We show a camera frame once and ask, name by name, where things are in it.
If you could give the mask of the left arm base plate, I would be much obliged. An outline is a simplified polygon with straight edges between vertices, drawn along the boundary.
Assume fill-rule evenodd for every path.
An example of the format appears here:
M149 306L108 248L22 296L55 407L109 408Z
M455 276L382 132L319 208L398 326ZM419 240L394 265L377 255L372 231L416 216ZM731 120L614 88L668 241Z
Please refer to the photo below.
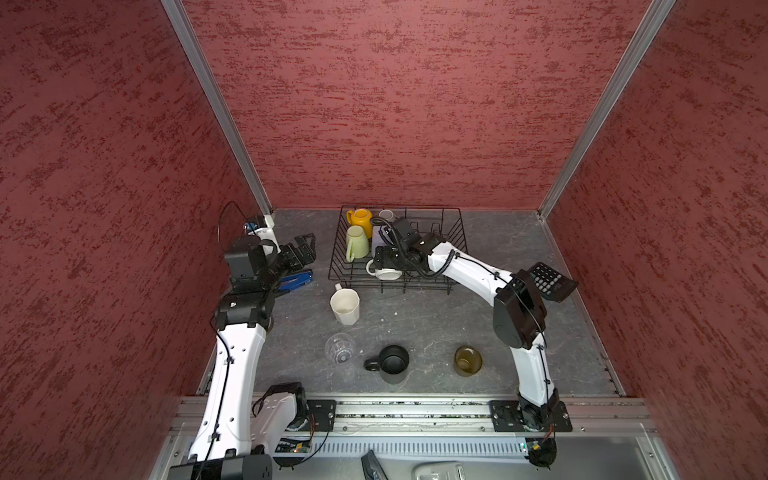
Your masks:
M286 432L330 432L334 429L337 401L310 399L298 404L296 417L288 424Z

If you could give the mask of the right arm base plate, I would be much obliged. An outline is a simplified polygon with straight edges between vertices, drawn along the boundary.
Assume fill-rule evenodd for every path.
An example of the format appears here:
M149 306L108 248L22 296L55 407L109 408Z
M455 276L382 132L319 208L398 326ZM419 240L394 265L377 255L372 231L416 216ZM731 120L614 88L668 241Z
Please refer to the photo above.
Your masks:
M517 400L491 400L488 402L490 419L497 433L570 433L573 425L563 401L558 401L549 416L536 426L525 419L523 409Z

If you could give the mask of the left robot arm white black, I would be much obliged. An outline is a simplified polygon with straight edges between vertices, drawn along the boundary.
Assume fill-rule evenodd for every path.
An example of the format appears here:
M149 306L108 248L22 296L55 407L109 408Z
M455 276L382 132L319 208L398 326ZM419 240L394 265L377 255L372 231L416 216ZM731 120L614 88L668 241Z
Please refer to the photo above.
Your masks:
M274 225L272 214L248 218L243 235L223 249L230 278L211 319L217 340L211 391L187 459L170 468L171 479L269 479L285 431L308 415L297 382L253 397L281 284L316 258L314 235L279 244Z

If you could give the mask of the pale green mug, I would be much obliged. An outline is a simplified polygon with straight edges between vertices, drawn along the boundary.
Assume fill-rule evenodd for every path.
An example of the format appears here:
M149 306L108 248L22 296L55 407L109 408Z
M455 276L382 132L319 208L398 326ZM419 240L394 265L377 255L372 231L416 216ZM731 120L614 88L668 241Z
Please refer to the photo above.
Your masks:
M347 262L354 262L369 255L370 244L365 230L359 225L350 226L346 231L346 252Z

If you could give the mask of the grey white mug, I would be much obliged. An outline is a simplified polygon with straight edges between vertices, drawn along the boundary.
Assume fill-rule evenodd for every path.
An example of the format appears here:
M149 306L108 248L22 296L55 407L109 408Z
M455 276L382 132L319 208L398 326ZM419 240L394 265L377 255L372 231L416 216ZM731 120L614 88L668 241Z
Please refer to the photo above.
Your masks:
M393 212L393 211L391 211L391 210L389 210L389 209L384 209L384 210L381 210L381 211L378 213L378 217L379 217L380 219L386 220L387 222L393 222L393 221L395 221L395 220L396 220L396 215L394 214L394 212Z

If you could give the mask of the clear glass cup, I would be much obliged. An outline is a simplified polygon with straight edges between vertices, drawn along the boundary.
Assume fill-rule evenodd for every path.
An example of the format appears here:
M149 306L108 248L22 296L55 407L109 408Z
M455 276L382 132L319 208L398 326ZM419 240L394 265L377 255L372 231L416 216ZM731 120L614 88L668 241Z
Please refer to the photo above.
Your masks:
M332 335L325 344L325 355L334 364L352 360L357 353L354 339L347 333Z

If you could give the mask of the red inside white mug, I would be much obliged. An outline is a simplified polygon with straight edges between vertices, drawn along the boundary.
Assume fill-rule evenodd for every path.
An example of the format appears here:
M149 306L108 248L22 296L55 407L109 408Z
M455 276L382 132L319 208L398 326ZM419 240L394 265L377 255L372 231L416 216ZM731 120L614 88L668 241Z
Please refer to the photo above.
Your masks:
M375 268L374 261L371 260L366 264L366 272L368 275L378 279L379 281L396 281L399 280L403 272L392 268Z

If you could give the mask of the yellow mug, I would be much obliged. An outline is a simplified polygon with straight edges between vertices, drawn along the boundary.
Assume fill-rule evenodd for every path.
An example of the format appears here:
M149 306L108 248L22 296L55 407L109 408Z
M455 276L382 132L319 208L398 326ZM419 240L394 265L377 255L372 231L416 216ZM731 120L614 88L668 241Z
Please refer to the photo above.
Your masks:
M373 236L373 214L368 209L354 209L346 212L346 220L350 226L359 226L363 229L368 239Z

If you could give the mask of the olive green glass cup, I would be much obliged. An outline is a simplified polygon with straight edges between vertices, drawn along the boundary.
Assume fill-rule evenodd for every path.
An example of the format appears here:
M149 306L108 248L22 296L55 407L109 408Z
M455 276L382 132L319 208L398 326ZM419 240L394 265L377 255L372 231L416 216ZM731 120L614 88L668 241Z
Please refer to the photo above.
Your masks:
M481 353L471 346L460 346L454 353L454 371L462 377L470 377L477 374L483 366Z

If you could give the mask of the lilac plastic cup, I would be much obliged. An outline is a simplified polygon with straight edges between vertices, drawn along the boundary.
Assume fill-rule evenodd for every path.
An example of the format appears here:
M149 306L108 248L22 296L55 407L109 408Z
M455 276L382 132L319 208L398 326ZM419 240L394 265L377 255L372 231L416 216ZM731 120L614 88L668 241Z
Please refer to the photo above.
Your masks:
M385 225L372 227L371 254L375 255L378 247L390 247Z

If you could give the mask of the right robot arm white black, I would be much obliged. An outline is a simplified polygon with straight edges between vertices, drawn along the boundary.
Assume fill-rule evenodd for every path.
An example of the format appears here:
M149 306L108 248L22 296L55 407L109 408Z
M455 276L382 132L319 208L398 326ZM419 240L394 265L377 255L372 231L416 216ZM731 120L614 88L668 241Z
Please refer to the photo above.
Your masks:
M550 429L559 393L546 355L547 311L531 273L489 265L439 235L419 234L406 219L375 217L372 224L383 230L383 240L408 270L422 278L447 277L492 307L493 331L513 355L522 423L530 431Z

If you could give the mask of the black mug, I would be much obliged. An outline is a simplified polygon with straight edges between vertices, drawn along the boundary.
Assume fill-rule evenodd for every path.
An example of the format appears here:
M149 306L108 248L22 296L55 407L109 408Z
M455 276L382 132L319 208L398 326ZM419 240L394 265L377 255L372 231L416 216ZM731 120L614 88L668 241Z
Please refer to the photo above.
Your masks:
M366 371L378 372L386 383L396 385L405 380L409 363L410 356L404 347L388 345L377 356L365 360L363 366Z

